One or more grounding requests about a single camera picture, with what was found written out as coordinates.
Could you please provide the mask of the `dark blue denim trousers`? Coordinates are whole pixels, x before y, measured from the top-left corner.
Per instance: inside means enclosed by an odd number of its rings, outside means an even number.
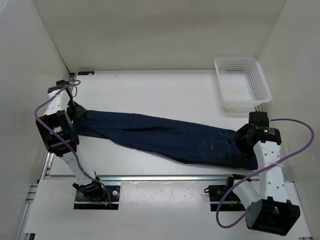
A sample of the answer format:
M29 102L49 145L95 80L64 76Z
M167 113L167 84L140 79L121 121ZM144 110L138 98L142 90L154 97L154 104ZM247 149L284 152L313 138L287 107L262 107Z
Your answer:
M234 130L135 113L88 110L74 120L81 136L111 140L123 147L157 154L183 164L257 170L228 139Z

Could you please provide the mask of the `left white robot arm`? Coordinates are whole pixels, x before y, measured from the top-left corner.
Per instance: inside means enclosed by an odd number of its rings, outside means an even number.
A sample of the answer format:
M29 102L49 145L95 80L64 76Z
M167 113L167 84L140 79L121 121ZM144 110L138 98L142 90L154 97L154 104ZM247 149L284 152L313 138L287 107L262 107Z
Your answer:
M47 91L48 100L34 111L35 123L47 151L62 159L76 177L73 187L93 201L109 199L105 185L95 171L88 172L77 153L80 139L74 121L87 110L74 101L80 80L60 80Z

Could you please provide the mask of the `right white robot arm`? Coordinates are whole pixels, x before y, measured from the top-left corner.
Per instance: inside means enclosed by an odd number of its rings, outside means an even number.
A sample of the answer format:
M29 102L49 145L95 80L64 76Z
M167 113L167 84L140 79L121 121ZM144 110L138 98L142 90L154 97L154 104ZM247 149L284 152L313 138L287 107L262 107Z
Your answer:
M240 199L245 207L245 223L249 230L286 236L301 215L300 207L292 204L285 189L285 178L278 163L281 151L281 134L269 126L266 112L249 113L248 124L229 138L247 159L253 157L262 170L259 190L252 182L235 179L225 186L230 200Z

